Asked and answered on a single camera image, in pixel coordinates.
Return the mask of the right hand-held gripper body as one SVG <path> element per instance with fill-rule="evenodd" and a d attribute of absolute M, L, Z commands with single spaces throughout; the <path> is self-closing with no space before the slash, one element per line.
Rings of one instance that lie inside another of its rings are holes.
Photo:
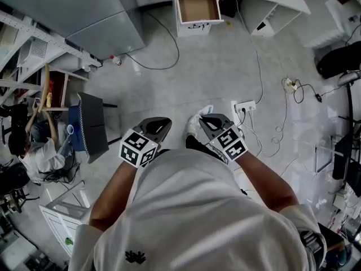
<path fill-rule="evenodd" d="M 236 125 L 223 130 L 221 134 L 210 140 L 209 145 L 226 164 L 235 161 L 248 151 L 248 147 Z"/>

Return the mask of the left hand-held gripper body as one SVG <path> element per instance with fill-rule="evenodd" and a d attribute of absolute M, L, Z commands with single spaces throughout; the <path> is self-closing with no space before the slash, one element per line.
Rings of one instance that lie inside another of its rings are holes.
<path fill-rule="evenodd" d="M 120 143 L 120 158 L 130 165 L 145 167 L 160 148 L 160 125 L 138 125 L 129 129 Z"/>

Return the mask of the small white blue packet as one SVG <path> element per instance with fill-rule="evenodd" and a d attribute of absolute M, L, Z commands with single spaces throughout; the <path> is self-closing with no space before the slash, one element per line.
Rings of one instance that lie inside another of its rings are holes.
<path fill-rule="evenodd" d="M 201 117 L 201 116 L 204 116 L 204 115 L 211 114 L 211 113 L 213 113 L 213 108 L 214 108 L 213 105 L 207 105 L 206 107 L 204 107 L 201 110 L 197 111 L 195 116 L 196 117 Z"/>

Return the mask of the white wooden drawer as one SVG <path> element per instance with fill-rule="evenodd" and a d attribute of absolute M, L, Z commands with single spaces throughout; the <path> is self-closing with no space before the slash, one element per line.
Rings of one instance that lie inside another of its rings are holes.
<path fill-rule="evenodd" d="M 174 9 L 178 37 L 207 35 L 224 22 L 219 0 L 174 0 Z"/>

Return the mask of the person's right forearm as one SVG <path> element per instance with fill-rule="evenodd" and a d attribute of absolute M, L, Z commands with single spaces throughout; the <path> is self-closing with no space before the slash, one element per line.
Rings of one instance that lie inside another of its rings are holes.
<path fill-rule="evenodd" d="M 280 212 L 286 207 L 298 205 L 297 197 L 290 185 L 250 152 L 245 152 L 235 161 L 267 208 Z"/>

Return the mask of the person's black trousers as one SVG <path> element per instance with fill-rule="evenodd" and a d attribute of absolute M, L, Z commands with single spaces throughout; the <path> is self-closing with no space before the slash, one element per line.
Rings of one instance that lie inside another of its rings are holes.
<path fill-rule="evenodd" d="M 213 151 L 211 151 L 210 149 L 208 149 L 205 145 L 203 145 L 201 142 L 199 142 L 194 135 L 192 134 L 188 134 L 186 139 L 185 139 L 185 146 L 187 149 L 193 149 L 196 151 L 200 151 L 203 152 L 205 154 L 208 154 L 218 160 L 220 160 L 221 158 Z"/>

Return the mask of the person's right white shoe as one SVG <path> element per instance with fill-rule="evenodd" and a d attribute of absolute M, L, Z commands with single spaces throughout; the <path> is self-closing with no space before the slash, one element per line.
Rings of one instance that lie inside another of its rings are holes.
<path fill-rule="evenodd" d="M 195 138 L 198 137 L 200 130 L 200 120 L 201 115 L 199 113 L 190 117 L 186 125 L 186 137 L 193 136 Z"/>

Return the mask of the white power strip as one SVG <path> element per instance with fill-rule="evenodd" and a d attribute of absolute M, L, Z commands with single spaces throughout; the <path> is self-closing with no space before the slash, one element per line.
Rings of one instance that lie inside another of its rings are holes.
<path fill-rule="evenodd" d="M 241 115 L 242 113 L 254 111 L 256 109 L 256 103 L 253 100 L 247 102 L 237 102 L 235 100 L 232 100 L 231 109 L 233 110 L 234 115 L 238 116 Z"/>

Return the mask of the person's white shirt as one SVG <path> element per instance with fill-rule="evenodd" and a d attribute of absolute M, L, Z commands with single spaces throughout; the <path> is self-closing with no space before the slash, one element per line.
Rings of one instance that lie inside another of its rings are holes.
<path fill-rule="evenodd" d="M 275 212 L 220 160 L 192 149 L 157 157 L 106 231 L 76 231 L 69 271 L 319 271 L 327 246 L 310 206 Z"/>

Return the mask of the power strip yellow plug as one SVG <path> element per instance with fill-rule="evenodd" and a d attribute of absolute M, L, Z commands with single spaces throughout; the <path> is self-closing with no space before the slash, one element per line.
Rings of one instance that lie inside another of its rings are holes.
<path fill-rule="evenodd" d="M 294 81 L 292 81 L 291 79 L 289 79 L 288 77 L 284 78 L 282 80 L 282 86 L 283 86 L 285 92 L 288 94 L 292 94 L 298 88 L 296 83 Z"/>

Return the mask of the low white cabinet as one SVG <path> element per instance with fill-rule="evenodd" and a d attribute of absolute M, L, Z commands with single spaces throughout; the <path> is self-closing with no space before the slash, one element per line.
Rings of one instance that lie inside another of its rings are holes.
<path fill-rule="evenodd" d="M 90 211 L 90 203 L 83 190 L 84 186 L 85 182 L 82 180 L 49 204 L 39 207 L 53 235 L 68 256 L 72 255 L 76 229 L 82 224 Z M 66 201 L 76 192 L 80 193 L 82 203 Z"/>

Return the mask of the black metal stand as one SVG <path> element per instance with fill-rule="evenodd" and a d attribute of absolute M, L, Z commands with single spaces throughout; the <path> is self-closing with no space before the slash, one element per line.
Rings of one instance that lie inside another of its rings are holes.
<path fill-rule="evenodd" d="M 349 130 L 334 146 L 334 164 L 332 177 L 343 180 L 358 198 L 361 198 L 361 120 L 354 120 L 351 86 L 361 79 L 361 71 L 344 73 L 338 80 L 338 86 L 347 91 L 349 115 L 343 117 Z"/>

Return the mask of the white metal shelf rack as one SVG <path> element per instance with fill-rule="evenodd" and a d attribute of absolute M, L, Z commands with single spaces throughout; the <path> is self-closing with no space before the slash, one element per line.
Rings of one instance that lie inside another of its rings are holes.
<path fill-rule="evenodd" d="M 9 86 L 5 94 L 0 97 L 0 101 L 4 102 L 14 91 L 20 87 L 20 83 L 24 82 L 33 73 L 40 70 L 46 63 L 53 61 L 65 53 L 74 55 L 85 62 L 85 65 L 93 65 L 94 67 L 101 67 L 102 63 L 93 58 L 88 52 L 80 51 L 65 42 L 65 38 L 56 33 L 48 34 L 47 32 L 36 27 L 35 22 L 28 16 L 23 19 L 18 19 L 10 14 L 0 10 L 0 22 L 18 30 L 15 37 L 15 42 L 9 52 L 0 57 L 0 71 L 3 70 L 8 61 L 20 50 L 21 46 L 31 38 L 38 38 L 47 43 L 45 57 L 37 62 L 34 66 L 28 68 L 24 75 L 18 78 L 15 86 Z"/>

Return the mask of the grey metal cabinet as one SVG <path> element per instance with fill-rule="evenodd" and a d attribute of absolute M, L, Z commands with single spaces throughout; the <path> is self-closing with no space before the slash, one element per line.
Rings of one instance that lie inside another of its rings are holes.
<path fill-rule="evenodd" d="M 145 46 L 136 0 L 0 0 L 100 60 Z"/>

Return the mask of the white shelf unit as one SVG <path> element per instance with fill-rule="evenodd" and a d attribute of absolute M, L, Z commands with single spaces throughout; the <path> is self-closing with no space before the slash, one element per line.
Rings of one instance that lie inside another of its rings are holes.
<path fill-rule="evenodd" d="M 304 16 L 300 40 L 305 47 L 321 48 L 336 41 L 361 39 L 361 0 L 305 0 L 311 14 Z"/>

